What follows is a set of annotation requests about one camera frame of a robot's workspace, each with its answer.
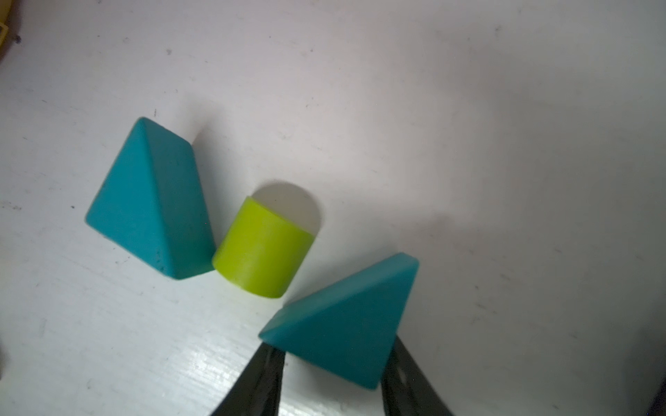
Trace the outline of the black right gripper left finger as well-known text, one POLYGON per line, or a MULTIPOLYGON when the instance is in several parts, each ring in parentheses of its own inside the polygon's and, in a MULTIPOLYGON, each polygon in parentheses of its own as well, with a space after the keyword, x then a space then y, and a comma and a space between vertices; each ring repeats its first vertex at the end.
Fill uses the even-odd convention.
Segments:
POLYGON ((284 359, 284 351, 262 343, 212 416, 278 415, 284 359))

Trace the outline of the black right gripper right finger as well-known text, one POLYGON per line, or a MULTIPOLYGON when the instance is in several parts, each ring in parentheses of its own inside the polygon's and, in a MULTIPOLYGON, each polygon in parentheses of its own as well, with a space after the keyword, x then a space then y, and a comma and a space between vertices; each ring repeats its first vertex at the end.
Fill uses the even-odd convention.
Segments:
POLYGON ((381 379, 387 416, 453 416, 399 337, 381 379))

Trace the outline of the teal triangle block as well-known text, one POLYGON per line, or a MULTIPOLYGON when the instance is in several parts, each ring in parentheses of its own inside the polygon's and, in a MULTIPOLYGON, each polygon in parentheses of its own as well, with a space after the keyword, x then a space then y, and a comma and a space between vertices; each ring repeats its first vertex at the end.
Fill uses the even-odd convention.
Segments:
POLYGON ((259 337, 346 381, 375 389, 419 266, 413 256, 395 254, 284 306, 259 337))
POLYGON ((147 118, 133 125, 85 221, 167 277, 213 268, 216 244, 193 147, 147 118))

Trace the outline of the light green small block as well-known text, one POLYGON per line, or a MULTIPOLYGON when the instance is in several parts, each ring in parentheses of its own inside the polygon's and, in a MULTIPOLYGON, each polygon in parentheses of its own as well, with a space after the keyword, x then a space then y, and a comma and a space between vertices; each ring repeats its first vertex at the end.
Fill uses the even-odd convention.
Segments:
POLYGON ((314 240, 312 233, 248 197, 213 255, 213 268, 253 295, 281 298, 314 240))

